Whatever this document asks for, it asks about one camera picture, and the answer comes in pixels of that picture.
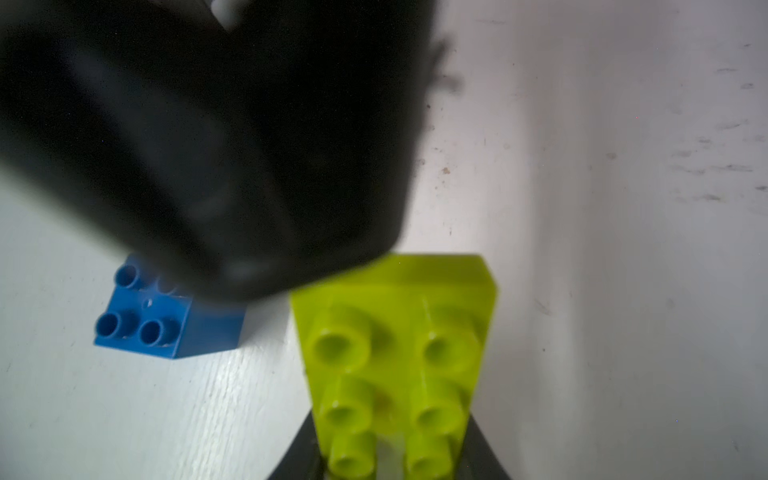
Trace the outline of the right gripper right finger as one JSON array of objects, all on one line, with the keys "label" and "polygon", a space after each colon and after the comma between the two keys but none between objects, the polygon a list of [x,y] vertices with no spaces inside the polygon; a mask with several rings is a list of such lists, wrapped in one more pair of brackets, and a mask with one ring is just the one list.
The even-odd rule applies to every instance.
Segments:
[{"label": "right gripper right finger", "polygon": [[473,416],[458,461],[458,480],[511,480]]}]

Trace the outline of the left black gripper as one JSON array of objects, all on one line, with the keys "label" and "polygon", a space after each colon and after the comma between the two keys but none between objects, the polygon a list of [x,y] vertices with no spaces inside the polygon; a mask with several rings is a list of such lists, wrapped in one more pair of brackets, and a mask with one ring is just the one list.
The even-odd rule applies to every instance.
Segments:
[{"label": "left black gripper", "polygon": [[189,292],[256,300],[397,242],[432,1],[5,1],[1,157]]}]

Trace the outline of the lime green lego plate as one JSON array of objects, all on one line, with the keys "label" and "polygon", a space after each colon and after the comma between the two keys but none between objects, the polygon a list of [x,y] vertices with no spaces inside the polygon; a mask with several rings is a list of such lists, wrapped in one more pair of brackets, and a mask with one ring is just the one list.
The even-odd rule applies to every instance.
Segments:
[{"label": "lime green lego plate", "polygon": [[450,479],[494,315],[477,254],[391,254],[290,297],[321,457],[334,479]]}]

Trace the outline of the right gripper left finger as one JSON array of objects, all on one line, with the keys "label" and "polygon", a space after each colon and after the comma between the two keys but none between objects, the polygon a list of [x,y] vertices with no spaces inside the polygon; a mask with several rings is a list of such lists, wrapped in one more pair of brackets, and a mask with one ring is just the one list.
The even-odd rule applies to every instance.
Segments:
[{"label": "right gripper left finger", "polygon": [[309,412],[268,480],[323,480],[326,470],[314,418]]}]

